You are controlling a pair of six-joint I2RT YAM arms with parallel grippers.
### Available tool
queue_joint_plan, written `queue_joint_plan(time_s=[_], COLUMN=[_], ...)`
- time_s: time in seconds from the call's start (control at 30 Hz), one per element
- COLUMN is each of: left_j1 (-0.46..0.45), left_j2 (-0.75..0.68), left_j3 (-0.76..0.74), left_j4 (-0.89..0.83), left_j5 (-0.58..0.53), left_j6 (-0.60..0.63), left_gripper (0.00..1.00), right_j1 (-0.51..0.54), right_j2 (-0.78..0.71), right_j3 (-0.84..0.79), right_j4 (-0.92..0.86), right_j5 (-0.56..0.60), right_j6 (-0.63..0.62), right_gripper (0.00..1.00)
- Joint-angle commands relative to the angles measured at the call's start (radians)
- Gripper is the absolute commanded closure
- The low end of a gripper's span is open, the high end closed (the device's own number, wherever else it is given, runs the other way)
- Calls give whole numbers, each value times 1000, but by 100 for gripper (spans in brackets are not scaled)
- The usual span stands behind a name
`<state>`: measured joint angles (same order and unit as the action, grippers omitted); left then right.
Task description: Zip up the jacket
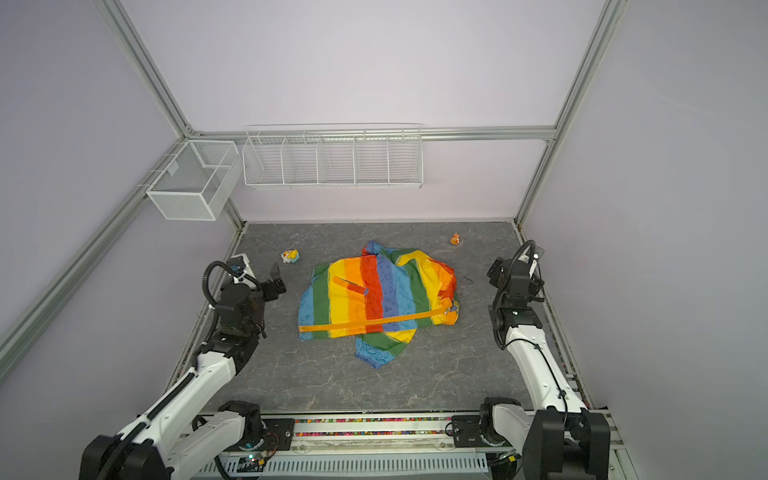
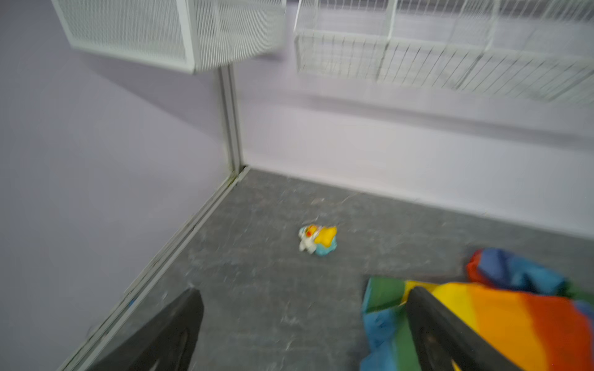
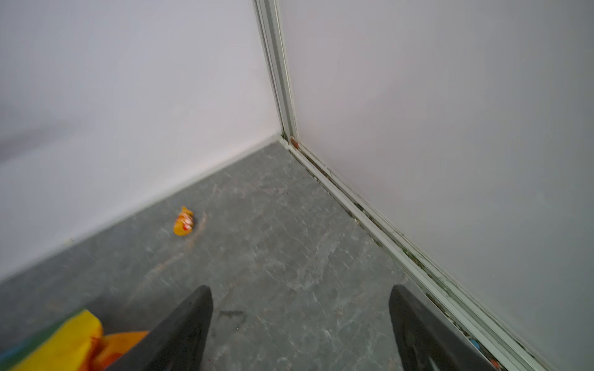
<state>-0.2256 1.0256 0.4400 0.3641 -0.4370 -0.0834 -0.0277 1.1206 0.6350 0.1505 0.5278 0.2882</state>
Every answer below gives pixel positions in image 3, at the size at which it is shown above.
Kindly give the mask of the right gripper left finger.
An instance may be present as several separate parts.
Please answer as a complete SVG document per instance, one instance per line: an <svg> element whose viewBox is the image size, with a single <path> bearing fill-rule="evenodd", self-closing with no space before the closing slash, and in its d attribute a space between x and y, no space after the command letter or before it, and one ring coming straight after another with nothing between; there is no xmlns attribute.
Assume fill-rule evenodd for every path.
<svg viewBox="0 0 594 371"><path fill-rule="evenodd" d="M202 285L108 369L199 370L212 315L212 293Z"/></svg>

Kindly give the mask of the rainbow striped jacket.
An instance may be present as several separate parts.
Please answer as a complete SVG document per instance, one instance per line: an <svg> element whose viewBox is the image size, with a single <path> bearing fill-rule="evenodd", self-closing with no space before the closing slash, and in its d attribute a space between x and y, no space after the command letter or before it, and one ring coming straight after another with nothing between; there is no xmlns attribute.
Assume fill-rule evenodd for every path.
<svg viewBox="0 0 594 371"><path fill-rule="evenodd" d="M80 309L1 353L2 370L106 370L147 331L104 334L98 317Z"/></svg>

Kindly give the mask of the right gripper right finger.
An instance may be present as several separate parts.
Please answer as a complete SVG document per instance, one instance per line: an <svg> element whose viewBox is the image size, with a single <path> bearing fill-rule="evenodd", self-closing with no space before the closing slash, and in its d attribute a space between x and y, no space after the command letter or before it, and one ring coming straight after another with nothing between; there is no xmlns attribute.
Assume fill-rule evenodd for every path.
<svg viewBox="0 0 594 371"><path fill-rule="evenodd" d="M404 370L494 370L476 348L460 339L403 285L389 298L394 338Z"/></svg>

